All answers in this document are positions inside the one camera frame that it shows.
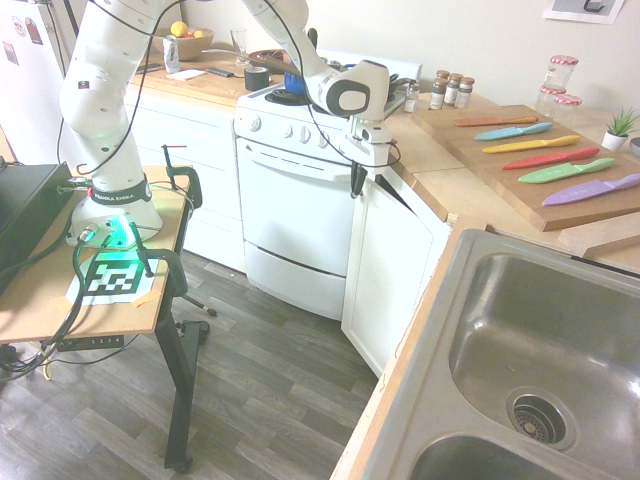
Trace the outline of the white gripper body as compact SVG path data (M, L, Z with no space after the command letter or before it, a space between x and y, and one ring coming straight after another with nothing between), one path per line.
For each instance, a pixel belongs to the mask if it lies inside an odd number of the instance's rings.
M387 161L391 141L383 121L349 118L348 146L356 161Z

